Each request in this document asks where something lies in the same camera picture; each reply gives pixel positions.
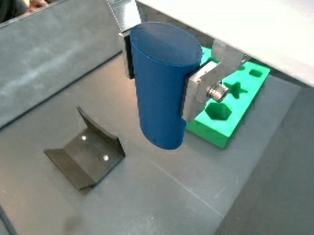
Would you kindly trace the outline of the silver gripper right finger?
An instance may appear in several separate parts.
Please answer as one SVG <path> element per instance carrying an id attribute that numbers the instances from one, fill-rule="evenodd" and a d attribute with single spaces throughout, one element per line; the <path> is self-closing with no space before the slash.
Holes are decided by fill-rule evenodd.
<path id="1" fill-rule="evenodd" d="M 247 61 L 247 55 L 220 40 L 213 40 L 211 55 L 217 63 L 207 62 L 187 78 L 187 88 L 181 107 L 181 118 L 189 122 L 204 109 L 208 99 L 220 102 L 228 88 L 220 81 L 231 75 Z"/>

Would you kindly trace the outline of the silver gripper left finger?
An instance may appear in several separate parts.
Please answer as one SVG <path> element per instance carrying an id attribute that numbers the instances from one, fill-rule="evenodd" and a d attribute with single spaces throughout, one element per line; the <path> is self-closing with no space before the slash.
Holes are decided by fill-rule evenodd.
<path id="1" fill-rule="evenodd" d="M 124 65 L 125 65 L 125 76 L 128 79 L 133 79 L 133 64 L 132 64 L 132 54 L 130 54 L 130 43 L 129 43 L 129 31 L 118 33 L 118 42 L 120 48 L 124 57 Z"/>

